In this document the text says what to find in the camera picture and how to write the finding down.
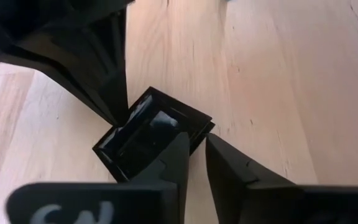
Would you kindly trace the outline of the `small black square mini plate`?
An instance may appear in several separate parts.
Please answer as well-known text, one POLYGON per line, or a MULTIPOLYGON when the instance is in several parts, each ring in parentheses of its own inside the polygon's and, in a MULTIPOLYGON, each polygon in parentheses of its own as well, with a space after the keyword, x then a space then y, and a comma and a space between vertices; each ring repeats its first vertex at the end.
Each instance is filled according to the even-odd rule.
POLYGON ((181 132, 194 153, 215 124, 212 117, 149 87, 129 108, 127 123, 111 128, 93 147, 116 182, 144 170, 181 132))

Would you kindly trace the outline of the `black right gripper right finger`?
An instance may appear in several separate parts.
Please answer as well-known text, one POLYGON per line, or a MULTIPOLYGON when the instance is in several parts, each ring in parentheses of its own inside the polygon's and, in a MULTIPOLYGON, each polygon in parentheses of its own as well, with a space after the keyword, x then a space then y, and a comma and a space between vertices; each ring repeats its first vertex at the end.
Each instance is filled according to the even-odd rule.
POLYGON ((206 167, 219 224, 358 224, 358 187, 295 184, 215 134, 206 167))

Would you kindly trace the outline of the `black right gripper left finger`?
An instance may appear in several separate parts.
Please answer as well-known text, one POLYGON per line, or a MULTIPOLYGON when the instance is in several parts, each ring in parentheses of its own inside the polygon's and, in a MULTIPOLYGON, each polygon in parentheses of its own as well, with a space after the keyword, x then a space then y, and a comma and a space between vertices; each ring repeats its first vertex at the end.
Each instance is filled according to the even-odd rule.
POLYGON ((128 182, 39 182, 7 199, 10 224, 184 224, 190 140, 180 133, 128 182))

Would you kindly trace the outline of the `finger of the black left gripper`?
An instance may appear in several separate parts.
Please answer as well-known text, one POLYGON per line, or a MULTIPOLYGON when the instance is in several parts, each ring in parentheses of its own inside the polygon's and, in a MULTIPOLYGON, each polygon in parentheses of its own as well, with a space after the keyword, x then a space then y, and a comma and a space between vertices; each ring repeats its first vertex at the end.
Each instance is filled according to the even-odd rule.
POLYGON ((102 72, 97 92, 107 107, 108 122, 124 124, 129 117, 126 83, 126 11, 114 12, 90 24, 87 39, 94 48, 102 72))
POLYGON ((46 74, 107 122, 117 123, 117 67, 95 36, 41 32, 0 50, 0 63, 46 74))

